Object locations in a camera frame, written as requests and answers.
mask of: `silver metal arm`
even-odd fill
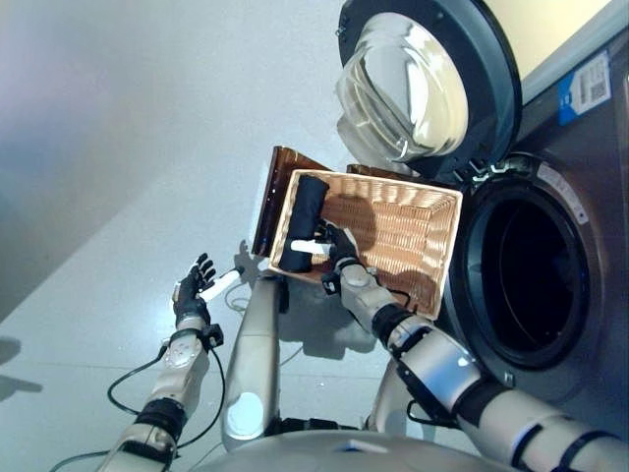
[[[277,312],[282,282],[263,272],[236,337],[226,378],[221,434],[231,450],[264,436],[279,416],[279,343]]]
[[[486,457],[540,472],[627,470],[626,443],[500,384],[456,340],[404,310],[361,265],[340,270],[340,287],[343,306],[391,353],[415,399],[455,419]]]
[[[204,273],[211,277],[211,261],[200,265],[200,273],[203,267]],[[208,290],[197,294],[197,298],[209,301],[236,280],[239,272],[240,269],[230,270],[212,282]],[[143,410],[116,441],[98,472],[168,470],[182,430],[199,405],[200,385],[209,367],[208,350],[222,344],[220,327],[209,324],[209,314],[204,303],[201,305],[200,311],[177,315],[176,330],[168,342],[163,369]]]

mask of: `black joint cover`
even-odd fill
[[[311,430],[357,430],[351,426],[339,425],[335,421],[311,418],[310,420],[300,420],[297,418],[286,418],[279,425],[277,434],[293,433],[295,431]]]
[[[161,428],[176,442],[187,421],[188,418],[181,403],[170,398],[159,398],[144,406],[135,423]]]
[[[362,267],[365,267],[365,265],[363,265],[363,263],[361,263],[358,259],[351,258],[351,259],[346,259],[341,264],[337,265],[336,271],[342,272],[345,267],[349,267],[349,266],[362,266]]]
[[[403,320],[412,317],[413,314],[409,312],[399,303],[390,303],[380,308],[372,320],[373,334],[382,342],[386,347],[386,342],[391,335],[391,331],[395,329]]]
[[[143,442],[127,441],[122,444],[120,450],[132,455],[146,457],[147,459],[169,465],[173,461],[173,452],[167,450],[157,450]]]
[[[205,348],[205,352],[208,352],[210,347],[218,347],[223,345],[224,335],[223,330],[220,328],[219,324],[211,324],[203,330],[202,335],[203,338],[201,339],[201,342],[203,343],[203,348]]]
[[[402,357],[402,354],[411,349],[415,344],[417,344],[426,334],[430,332],[430,328],[428,326],[423,326],[413,334],[409,336],[409,338],[404,341],[402,346],[391,351],[391,354],[395,359],[399,359]]]
[[[436,399],[424,383],[413,374],[411,369],[401,361],[398,361],[397,374],[402,379],[402,382],[406,384],[409,393],[411,393],[415,401],[422,406],[434,422],[456,427],[454,417],[439,403],[439,400]]]
[[[334,271],[322,275],[321,284],[327,295],[341,293],[341,277]]]
[[[480,379],[461,393],[454,404],[452,413],[478,427],[483,410],[489,402],[509,389],[494,379]]]

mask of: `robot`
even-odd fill
[[[326,225],[333,270],[322,280],[356,322],[391,356],[372,415],[371,431],[332,422],[281,421],[278,410],[276,315],[285,297],[283,277],[259,277],[236,340],[222,411],[229,451],[199,470],[520,470],[621,471],[629,466],[626,443],[567,417],[558,409],[507,388],[448,334],[406,310],[361,263],[351,232]],[[163,371],[133,425],[110,449],[99,472],[168,470],[177,441],[199,402],[210,348],[222,343],[204,299],[238,277],[212,280],[202,255],[175,287],[176,330],[165,346]],[[381,433],[395,383],[401,379],[433,420],[456,424],[482,458],[410,438]]]

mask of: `black cloth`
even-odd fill
[[[327,189],[329,189],[329,185],[316,177],[302,175],[299,178],[293,213],[288,223],[284,251],[279,261],[279,267],[282,270],[308,272],[313,267],[313,255],[293,251],[291,243],[299,239],[313,239]]]

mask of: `floor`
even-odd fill
[[[341,2],[305,2],[299,11],[288,0],[205,3],[190,2],[176,16],[178,34],[185,32],[177,39],[185,67],[176,85],[179,98],[169,101],[175,109],[167,111],[179,121],[173,129],[160,122],[153,130],[156,136],[177,135],[181,146],[170,148],[172,157],[160,160],[156,170],[150,152],[134,155],[136,168],[145,167],[150,178],[0,324],[3,470],[48,470],[65,457],[116,441],[132,418],[113,408],[105,391],[114,379],[150,360],[171,334],[173,284],[198,254],[207,251],[219,272],[235,260],[247,263],[249,276],[264,266],[265,261],[248,256],[247,245],[274,145],[296,148],[335,170],[353,160],[335,131],[340,63],[334,30]],[[153,5],[144,6],[159,9]],[[153,106],[158,109],[159,102]],[[124,128],[125,116],[116,119]],[[150,126],[151,114],[143,119]],[[92,172],[97,176],[97,165]],[[121,173],[109,184],[112,199],[127,192],[125,179]],[[93,210],[78,208],[76,219]],[[63,208],[54,211],[63,216]],[[218,350],[224,366],[239,307],[250,293],[245,283],[209,305],[225,332]],[[359,426],[372,407],[387,355],[356,330],[340,306],[329,308],[328,301],[325,310],[312,308],[319,297],[296,288],[297,301],[280,320],[281,359],[286,360],[281,412]],[[157,373],[153,368],[129,380],[119,397],[140,407]],[[209,422],[219,394],[212,361],[183,441]],[[438,431],[436,440],[474,451],[458,433]],[[172,470],[190,470],[221,453],[215,428],[183,449]],[[63,470],[96,465],[90,460]]]

